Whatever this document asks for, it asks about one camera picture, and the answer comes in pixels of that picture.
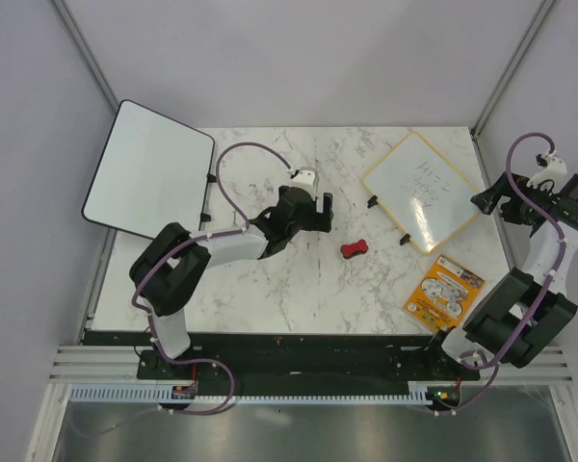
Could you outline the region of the yellow framed small whiteboard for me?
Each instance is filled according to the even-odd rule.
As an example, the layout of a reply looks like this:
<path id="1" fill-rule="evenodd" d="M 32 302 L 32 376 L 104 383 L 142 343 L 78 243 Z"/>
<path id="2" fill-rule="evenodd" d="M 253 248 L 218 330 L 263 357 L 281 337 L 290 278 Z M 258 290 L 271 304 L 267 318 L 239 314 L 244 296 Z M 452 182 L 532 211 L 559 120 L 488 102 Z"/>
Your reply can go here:
<path id="1" fill-rule="evenodd" d="M 418 132 L 405 135 L 362 177 L 366 191 L 429 254 L 475 219 L 469 180 Z"/>

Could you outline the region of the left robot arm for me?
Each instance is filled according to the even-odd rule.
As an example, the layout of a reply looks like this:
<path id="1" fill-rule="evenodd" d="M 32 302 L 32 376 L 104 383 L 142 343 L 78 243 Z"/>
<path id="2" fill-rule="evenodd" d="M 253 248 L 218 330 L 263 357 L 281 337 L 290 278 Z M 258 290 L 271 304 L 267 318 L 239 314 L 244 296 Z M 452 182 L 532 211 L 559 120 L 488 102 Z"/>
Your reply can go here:
<path id="1" fill-rule="evenodd" d="M 184 308 L 206 270 L 246 260 L 270 258 L 301 231 L 331 231 L 333 195 L 312 197 L 299 187 L 281 186 L 276 205 L 266 208 L 245 228 L 214 233 L 187 231 L 177 222 L 166 225 L 129 270 L 135 285 L 132 304 L 143 310 L 159 368 L 181 378 L 192 367 Z"/>

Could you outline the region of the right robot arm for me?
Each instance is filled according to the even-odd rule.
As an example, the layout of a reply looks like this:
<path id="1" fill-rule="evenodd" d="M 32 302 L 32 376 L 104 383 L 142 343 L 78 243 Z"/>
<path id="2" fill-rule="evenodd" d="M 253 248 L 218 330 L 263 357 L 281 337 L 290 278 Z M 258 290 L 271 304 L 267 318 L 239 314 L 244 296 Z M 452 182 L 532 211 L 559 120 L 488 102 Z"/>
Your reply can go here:
<path id="1" fill-rule="evenodd" d="M 457 361 L 483 353 L 488 361 L 527 366 L 577 313 L 566 294 L 566 275 L 578 250 L 578 174 L 557 192 L 553 181 L 537 188 L 526 177 L 502 175 L 474 195 L 485 215 L 530 227 L 530 251 L 522 268 L 513 268 L 478 303 L 442 346 L 422 354 L 424 372 L 436 379 L 452 372 Z"/>

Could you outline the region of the red bone-shaped eraser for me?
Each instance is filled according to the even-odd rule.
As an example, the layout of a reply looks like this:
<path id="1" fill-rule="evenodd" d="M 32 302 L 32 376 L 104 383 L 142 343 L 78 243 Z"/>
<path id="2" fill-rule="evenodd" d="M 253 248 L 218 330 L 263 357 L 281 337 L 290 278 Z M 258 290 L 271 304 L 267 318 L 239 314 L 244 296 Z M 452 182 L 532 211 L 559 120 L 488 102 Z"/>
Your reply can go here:
<path id="1" fill-rule="evenodd" d="M 365 240 L 358 240 L 351 244 L 342 244 L 340 247 L 341 255 L 345 260 L 350 260 L 356 256 L 367 253 L 369 246 Z"/>

